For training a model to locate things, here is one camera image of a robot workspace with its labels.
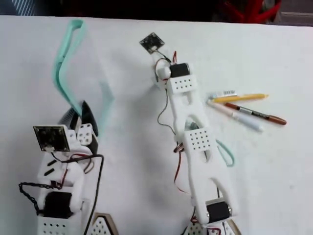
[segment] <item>barcode label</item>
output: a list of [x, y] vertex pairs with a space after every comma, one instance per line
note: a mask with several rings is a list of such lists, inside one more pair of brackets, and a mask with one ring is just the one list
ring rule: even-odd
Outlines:
[[237, 95], [234, 90], [231, 90], [231, 91], [223, 91], [223, 92], [224, 92], [224, 96]]
[[208, 99], [215, 99], [219, 97], [234, 96], [234, 95], [237, 95], [235, 90], [212, 92], [209, 94]]

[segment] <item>pen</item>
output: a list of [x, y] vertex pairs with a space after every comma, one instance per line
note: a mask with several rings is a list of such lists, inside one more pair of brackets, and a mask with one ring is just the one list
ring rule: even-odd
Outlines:
[[229, 107], [231, 109], [238, 110], [239, 112], [242, 112], [242, 113], [245, 113], [245, 114], [253, 115], [253, 116], [265, 119], [267, 121], [275, 122], [275, 123], [280, 124], [280, 125], [286, 125], [287, 124], [287, 122], [285, 120], [283, 120], [282, 118], [280, 118], [280, 117], [276, 117], [276, 116], [273, 116], [273, 115], [262, 114], [262, 113], [259, 113], [257, 111], [254, 111], [254, 110], [251, 110], [251, 109], [247, 109], [247, 108], [244, 108], [244, 107], [241, 107], [241, 106], [238, 106], [238, 105], [235, 105], [235, 104], [231, 104], [231, 103], [226, 103], [225, 106], [227, 106], [227, 107]]
[[248, 118], [248, 117], [245, 117], [244, 115], [240, 114], [240, 113], [235, 113], [233, 111], [231, 111], [230, 109], [226, 108], [225, 106], [221, 105], [221, 104], [217, 104], [217, 103], [214, 103], [214, 102], [210, 102], [208, 101], [207, 103], [209, 106], [217, 109], [218, 111], [226, 114], [227, 116], [243, 123], [244, 125], [256, 130], [256, 131], [259, 131], [259, 132], [263, 132], [263, 127], [260, 126], [259, 124], [257, 124], [254, 120]]
[[230, 101], [237, 101], [237, 100], [247, 100], [247, 99], [264, 99], [268, 97], [268, 94], [245, 94], [245, 95], [234, 95], [234, 96], [227, 96], [227, 97], [219, 97], [215, 98], [213, 102], [230, 102]]

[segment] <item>cable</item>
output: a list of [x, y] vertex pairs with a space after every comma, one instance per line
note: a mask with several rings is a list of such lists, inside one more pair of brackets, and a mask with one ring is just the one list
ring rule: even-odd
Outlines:
[[54, 155], [54, 153], [53, 152], [51, 152], [51, 155], [53, 156], [53, 158], [55, 159], [55, 160], [57, 160], [58, 162], [62, 162], [60, 159], [58, 159], [55, 155]]
[[169, 63], [171, 63], [172, 61], [167, 58], [162, 52], [160, 52], [158, 49], [155, 50], [157, 53], [159, 53], [160, 55], [162, 55], [164, 57], [165, 60], [167, 60]]
[[179, 190], [180, 192], [189, 194], [189, 193], [185, 192], [184, 190], [181, 190], [181, 189], [177, 186], [177, 184], [176, 184], [176, 179], [177, 179], [177, 176], [178, 176], [178, 173], [179, 173], [180, 164], [181, 164], [181, 151], [179, 152], [179, 160], [178, 160], [178, 166], [177, 166], [177, 170], [176, 170], [175, 177], [174, 177], [174, 184], [176, 185], [176, 187], [178, 188], [178, 190]]
[[154, 69], [154, 71], [155, 71], [155, 76], [156, 76], [156, 82], [158, 82], [158, 75], [157, 75], [157, 64], [161, 61], [161, 60], [165, 60], [165, 61], [167, 61], [166, 59], [164, 59], [164, 58], [159, 58], [157, 61], [156, 61], [156, 64], [155, 64], [155, 69]]
[[39, 188], [46, 188], [46, 189], [53, 189], [53, 188], [60, 189], [59, 187], [54, 187], [54, 186], [45, 185], [45, 184], [28, 183], [28, 182], [19, 183], [20, 192], [22, 194], [24, 194], [24, 196], [26, 196], [34, 204], [34, 208], [36, 210], [37, 215], [41, 214], [43, 211], [39, 209], [36, 199], [34, 197], [30, 196], [29, 193], [24, 191], [24, 189], [23, 189], [24, 185], [25, 186], [32, 186], [32, 187], [39, 187]]
[[91, 163], [92, 163], [92, 167], [91, 167], [89, 170], [86, 171], [86, 169], [88, 168], [89, 165], [86, 166], [85, 169], [84, 169], [84, 173], [85, 173], [86, 175], [87, 175], [89, 172], [91, 172], [91, 171], [93, 170], [93, 168], [94, 168], [94, 161], [91, 161]]
[[[81, 157], [88, 156], [88, 154], [84, 154], [84, 153], [74, 153], [74, 154], [72, 154], [72, 155], [70, 156], [69, 159], [75, 159], [75, 158], [73, 158], [73, 156], [75, 156], [75, 155], [81, 156]], [[85, 174], [88, 174], [89, 172], [92, 171], [93, 168], [94, 168], [94, 161], [91, 160], [91, 159], [89, 159], [89, 162], [88, 162], [87, 166], [85, 166], [85, 168], [84, 168], [84, 173], [85, 173]]]
[[173, 59], [172, 59], [174, 64], [177, 64], [177, 52], [174, 51]]
[[224, 234], [226, 234], [226, 228], [225, 228], [225, 222], [222, 222], [223, 228], [224, 228]]
[[159, 119], [160, 119], [160, 116], [164, 113], [164, 111], [166, 110], [167, 105], [168, 105], [167, 89], [165, 89], [165, 93], [166, 93], [166, 104], [165, 104], [164, 109], [163, 109], [163, 110], [161, 111], [161, 113], [157, 116], [157, 122], [158, 122], [158, 124], [161, 125], [161, 126], [167, 126], [167, 127], [169, 127], [169, 128], [171, 129], [171, 131], [173, 132], [173, 134], [176, 135], [176, 134], [175, 134], [175, 131], [173, 130], [173, 128], [172, 128], [170, 125], [161, 123], [160, 120], [159, 120]]
[[72, 163], [72, 162], [78, 162], [78, 161], [81, 161], [81, 160], [92, 159], [92, 158], [96, 158], [96, 157], [100, 157], [101, 158], [101, 164], [100, 164], [100, 170], [99, 170], [99, 176], [98, 176], [98, 182], [97, 182], [97, 188], [96, 188], [96, 195], [94, 197], [94, 203], [93, 203], [93, 206], [92, 206], [92, 209], [91, 209], [91, 213], [90, 213], [90, 216], [89, 216], [89, 219], [88, 219], [85, 231], [84, 231], [84, 235], [87, 235], [88, 228], [89, 228], [89, 225], [90, 225], [90, 222], [92, 220], [93, 213], [94, 213], [94, 209], [95, 209], [96, 204], [97, 204], [98, 193], [99, 193], [99, 186], [100, 186], [100, 179], [101, 179], [101, 173], [102, 173], [103, 162], [104, 162], [104, 156], [101, 155], [101, 154], [95, 154], [95, 155], [82, 156], [80, 158], [75, 158], [75, 159], [69, 159], [69, 160], [66, 160], [66, 161], [62, 161], [62, 163]]

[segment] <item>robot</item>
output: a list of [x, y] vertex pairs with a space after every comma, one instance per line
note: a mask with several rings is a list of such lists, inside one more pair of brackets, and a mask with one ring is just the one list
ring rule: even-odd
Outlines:
[[[45, 152], [37, 175], [39, 183], [22, 182], [19, 188], [34, 204], [39, 235], [86, 235], [90, 230], [104, 157], [97, 154], [98, 128], [86, 102], [82, 103], [82, 110], [81, 118], [70, 109], [58, 125], [34, 126], [39, 146]], [[101, 163], [91, 205], [90, 200], [84, 199], [83, 188], [85, 174], [94, 167], [95, 158], [101, 158]], [[38, 200], [23, 186], [40, 187]], [[101, 230], [108, 230], [105, 234], [113, 234], [106, 218], [103, 216], [96, 224], [102, 224]]]

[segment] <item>red object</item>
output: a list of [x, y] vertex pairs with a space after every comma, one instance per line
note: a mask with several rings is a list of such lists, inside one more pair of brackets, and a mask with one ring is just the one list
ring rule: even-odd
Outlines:
[[226, 0], [220, 4], [220, 9], [225, 12], [234, 23], [260, 24], [274, 17], [280, 7], [281, 0], [275, 0], [275, 6], [271, 9], [260, 13], [262, 10], [263, 0], [248, 0], [245, 12], [240, 12], [230, 1]]

